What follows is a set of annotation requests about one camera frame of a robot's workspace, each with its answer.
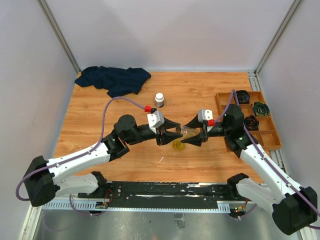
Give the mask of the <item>yellow translucent pill organizer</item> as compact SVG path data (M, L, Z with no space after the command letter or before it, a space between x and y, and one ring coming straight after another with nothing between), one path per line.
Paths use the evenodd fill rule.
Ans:
M176 150L184 150L185 144L181 142L179 139L176 139L172 142L172 148Z

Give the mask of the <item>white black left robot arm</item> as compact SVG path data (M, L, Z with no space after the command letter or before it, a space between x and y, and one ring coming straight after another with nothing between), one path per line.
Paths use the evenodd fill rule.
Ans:
M80 179L82 186L75 186L74 174L121 158L129 152L130 145L155 139L157 145L163 146L181 137L170 131L179 123L163 117L160 112L148 114L147 120L147 124L137 125L135 118L126 114L114 124L110 134L94 145L59 158L35 157L23 181L31 205L43 206L55 197L71 194L73 189L101 198L107 193L107 185L101 178L90 174Z

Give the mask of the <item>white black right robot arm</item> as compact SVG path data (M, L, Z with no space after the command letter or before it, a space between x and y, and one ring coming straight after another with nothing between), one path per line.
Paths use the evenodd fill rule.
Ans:
M316 191L310 186L302 187L283 172L248 132L244 119L241 107L236 104L225 107L222 121L214 120L211 110L201 109L186 124L200 129L199 134L184 139L183 143L200 147L210 137L224 137L227 148L250 165L267 185L263 187L239 173L228 179L227 196L232 200L243 197L253 201L271 214L273 222L286 235L305 227L314 229L313 223L320 215Z

